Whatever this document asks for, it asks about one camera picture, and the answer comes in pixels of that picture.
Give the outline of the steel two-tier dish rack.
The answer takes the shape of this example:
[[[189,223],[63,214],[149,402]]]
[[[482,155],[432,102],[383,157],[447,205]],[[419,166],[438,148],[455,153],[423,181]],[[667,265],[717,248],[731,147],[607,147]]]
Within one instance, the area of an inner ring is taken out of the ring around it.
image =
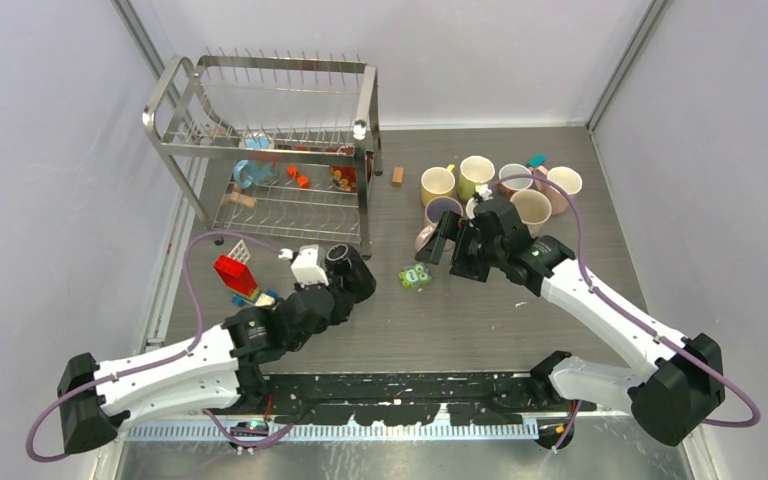
[[[378,90],[376,67],[346,57],[179,56],[142,123],[204,230],[347,242],[370,257]]]

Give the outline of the yellow cup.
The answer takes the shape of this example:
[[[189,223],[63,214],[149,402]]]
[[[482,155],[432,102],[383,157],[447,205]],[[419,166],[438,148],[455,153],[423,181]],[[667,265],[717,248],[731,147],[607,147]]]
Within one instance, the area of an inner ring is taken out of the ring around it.
[[[420,177],[420,195],[424,206],[438,197],[451,197],[456,184],[455,166],[431,167]]]

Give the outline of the beige patterned mug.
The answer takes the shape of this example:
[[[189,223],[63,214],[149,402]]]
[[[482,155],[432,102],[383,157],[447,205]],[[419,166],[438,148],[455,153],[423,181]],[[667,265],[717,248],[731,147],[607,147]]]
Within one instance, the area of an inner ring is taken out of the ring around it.
[[[537,236],[542,227],[552,216],[550,200],[536,190],[520,190],[510,197],[520,220],[532,236]]]

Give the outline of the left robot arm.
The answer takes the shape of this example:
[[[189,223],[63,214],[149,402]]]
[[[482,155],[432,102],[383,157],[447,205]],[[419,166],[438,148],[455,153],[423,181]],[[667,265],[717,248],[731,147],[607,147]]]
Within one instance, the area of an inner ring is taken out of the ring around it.
[[[247,306],[186,341],[126,359],[73,357],[58,387],[63,446],[84,453],[142,421],[189,411],[258,412],[270,389],[260,367],[345,322],[373,287],[338,281],[299,287],[269,306]]]

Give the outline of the small teal block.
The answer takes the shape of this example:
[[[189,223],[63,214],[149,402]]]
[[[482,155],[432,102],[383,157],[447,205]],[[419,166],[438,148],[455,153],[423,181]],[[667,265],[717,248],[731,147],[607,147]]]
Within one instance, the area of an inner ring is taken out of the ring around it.
[[[543,166],[545,162],[546,156],[544,154],[537,154],[527,162],[527,166],[529,168],[539,168]]]

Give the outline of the white grid brick piece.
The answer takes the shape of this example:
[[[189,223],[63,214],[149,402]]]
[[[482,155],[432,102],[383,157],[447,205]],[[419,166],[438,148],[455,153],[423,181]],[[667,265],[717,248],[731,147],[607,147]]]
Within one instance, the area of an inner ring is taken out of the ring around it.
[[[243,239],[240,239],[236,245],[228,252],[227,256],[241,264],[247,264],[251,259],[251,253]]]

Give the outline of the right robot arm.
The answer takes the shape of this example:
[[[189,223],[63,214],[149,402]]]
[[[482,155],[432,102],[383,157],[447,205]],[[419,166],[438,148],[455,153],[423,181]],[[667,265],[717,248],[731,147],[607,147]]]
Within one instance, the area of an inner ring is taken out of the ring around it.
[[[687,337],[617,295],[572,249],[552,236],[533,236],[509,201],[483,201],[472,218],[444,213],[416,261],[439,263],[447,242],[454,244],[450,274],[484,282],[496,268],[571,314],[626,362],[620,368],[552,353],[530,371],[531,397],[540,408],[584,400],[629,413],[653,439],[676,446],[723,403],[715,340]]]

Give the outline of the blue patterned mug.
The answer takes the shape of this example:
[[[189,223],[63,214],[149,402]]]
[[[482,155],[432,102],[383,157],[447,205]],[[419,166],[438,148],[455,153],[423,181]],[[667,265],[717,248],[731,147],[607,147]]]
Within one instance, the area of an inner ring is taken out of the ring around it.
[[[248,149],[272,149],[274,142],[263,133],[247,134],[239,147]],[[242,189],[251,186],[269,186],[279,179],[279,167],[276,162],[255,161],[248,158],[239,160],[233,169],[233,180]]]

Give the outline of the colourful brick toy car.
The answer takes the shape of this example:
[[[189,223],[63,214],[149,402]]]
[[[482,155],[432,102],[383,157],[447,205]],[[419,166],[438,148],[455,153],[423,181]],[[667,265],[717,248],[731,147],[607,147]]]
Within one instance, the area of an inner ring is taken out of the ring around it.
[[[227,255],[220,255],[213,268],[230,290],[232,304],[236,307],[267,307],[275,304],[275,299],[261,290],[246,264]]]

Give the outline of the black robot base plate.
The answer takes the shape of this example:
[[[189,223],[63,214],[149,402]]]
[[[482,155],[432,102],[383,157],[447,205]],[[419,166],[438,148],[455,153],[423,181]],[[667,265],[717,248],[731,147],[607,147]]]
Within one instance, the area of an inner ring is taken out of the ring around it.
[[[299,425],[428,425],[446,412],[453,426],[513,425],[519,414],[570,413],[572,402],[526,373],[275,374],[254,393],[215,409],[270,413]]]

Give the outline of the green owl toy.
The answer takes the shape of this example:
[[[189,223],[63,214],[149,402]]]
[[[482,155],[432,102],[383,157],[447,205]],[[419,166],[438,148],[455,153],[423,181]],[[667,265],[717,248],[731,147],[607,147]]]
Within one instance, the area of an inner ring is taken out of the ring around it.
[[[398,278],[403,288],[417,291],[433,280],[430,270],[424,263],[403,267],[398,273]]]

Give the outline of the pink faceted mug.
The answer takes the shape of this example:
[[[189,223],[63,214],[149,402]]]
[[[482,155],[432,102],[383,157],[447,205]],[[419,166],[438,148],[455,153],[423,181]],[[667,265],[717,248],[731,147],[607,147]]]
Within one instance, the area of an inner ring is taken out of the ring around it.
[[[534,184],[548,198],[553,216],[568,209],[569,202],[564,194],[575,198],[583,187],[580,174],[567,166],[556,166],[549,169],[538,167],[533,171],[533,174],[536,177]]]

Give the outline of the pale pink marbled mug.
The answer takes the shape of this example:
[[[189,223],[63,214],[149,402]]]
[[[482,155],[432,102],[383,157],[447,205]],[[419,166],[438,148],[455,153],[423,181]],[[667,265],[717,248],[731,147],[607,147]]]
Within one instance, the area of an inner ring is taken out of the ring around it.
[[[424,211],[424,227],[418,233],[414,241],[414,250],[416,252],[419,252],[426,245],[434,229],[439,225],[446,212],[454,212],[462,215],[463,206],[456,199],[447,196],[433,198],[426,205]]]

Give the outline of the small wooden block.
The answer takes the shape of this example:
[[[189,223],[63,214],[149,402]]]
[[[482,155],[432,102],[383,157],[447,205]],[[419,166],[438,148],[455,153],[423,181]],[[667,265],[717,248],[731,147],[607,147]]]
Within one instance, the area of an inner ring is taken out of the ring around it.
[[[393,169],[391,184],[394,187],[401,187],[403,185],[403,181],[404,181],[404,168],[401,166],[397,166]]]

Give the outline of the black cup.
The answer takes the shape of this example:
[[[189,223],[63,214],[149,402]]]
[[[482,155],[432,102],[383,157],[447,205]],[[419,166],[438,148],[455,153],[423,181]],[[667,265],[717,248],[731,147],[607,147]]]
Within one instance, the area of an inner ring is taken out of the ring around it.
[[[340,243],[330,247],[325,256],[326,271],[331,280],[347,292],[354,303],[361,303],[376,291],[377,281],[361,253],[353,246]]]

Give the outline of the salmon floral mug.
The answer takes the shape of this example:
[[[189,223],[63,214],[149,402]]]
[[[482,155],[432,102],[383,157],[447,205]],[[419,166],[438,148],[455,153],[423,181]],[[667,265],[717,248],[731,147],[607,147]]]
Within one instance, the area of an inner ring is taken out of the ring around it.
[[[498,171],[498,183],[496,191],[500,195],[510,198],[513,194],[528,190],[532,187],[532,172],[523,164],[510,163],[502,166]]]

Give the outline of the lime green mug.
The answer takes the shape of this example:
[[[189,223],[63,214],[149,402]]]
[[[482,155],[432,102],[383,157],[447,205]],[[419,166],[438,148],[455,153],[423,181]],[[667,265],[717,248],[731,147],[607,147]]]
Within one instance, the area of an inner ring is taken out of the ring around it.
[[[495,178],[495,166],[491,160],[479,155],[464,158],[458,167],[457,196],[466,203],[480,184],[487,184]]]

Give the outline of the light blue mug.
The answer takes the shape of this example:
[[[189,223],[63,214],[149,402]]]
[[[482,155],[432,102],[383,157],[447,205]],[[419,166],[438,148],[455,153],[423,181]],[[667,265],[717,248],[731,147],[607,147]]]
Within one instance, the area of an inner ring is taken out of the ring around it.
[[[477,205],[478,205],[478,201],[477,201],[477,199],[475,197],[470,198],[469,201],[466,203],[464,211],[465,211],[466,217],[468,219],[474,219],[475,218],[475,216],[476,216],[475,209],[476,209]]]

